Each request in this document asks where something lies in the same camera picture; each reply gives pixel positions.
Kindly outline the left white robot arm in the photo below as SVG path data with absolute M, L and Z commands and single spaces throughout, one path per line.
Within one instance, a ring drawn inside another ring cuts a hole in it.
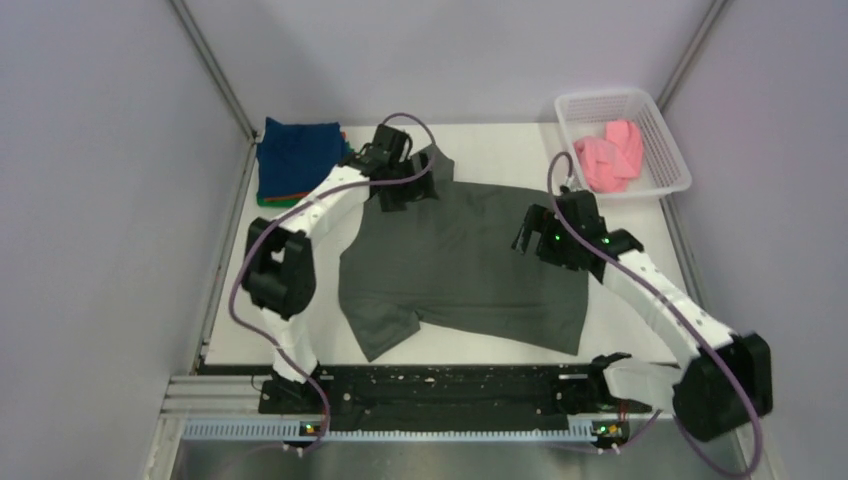
M 371 141 L 345 154 L 294 207 L 250 224 L 236 283 L 266 321 L 261 334 L 274 350 L 274 374 L 286 382 L 283 401 L 295 412 L 314 410 L 321 397 L 320 386 L 309 379 L 318 360 L 299 317 L 317 290 L 315 248 L 370 200 L 395 213 L 436 198 L 434 165 L 433 153 L 415 151 L 409 134 L 382 123 Z

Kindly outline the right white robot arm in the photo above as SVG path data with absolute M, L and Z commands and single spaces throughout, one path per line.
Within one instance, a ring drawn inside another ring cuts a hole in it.
M 655 265 L 624 229 L 608 230 L 595 196 L 564 190 L 525 214 L 513 249 L 551 265 L 592 275 L 624 300 L 673 354 L 662 366 L 627 354 L 600 359 L 601 375 L 586 385 L 589 404 L 612 412 L 635 400 L 673 413 L 693 439 L 708 442 L 750 425 L 763 441 L 763 417 L 773 410 L 772 355 L 757 333 L 739 334 L 702 309 Z

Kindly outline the dark grey t-shirt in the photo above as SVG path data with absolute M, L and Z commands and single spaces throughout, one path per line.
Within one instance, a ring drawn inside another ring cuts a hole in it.
M 363 206 L 341 254 L 338 300 L 365 357 L 375 360 L 431 324 L 576 354 L 589 279 L 511 247 L 545 192 L 459 182 L 435 147 L 435 196 L 385 212 Z

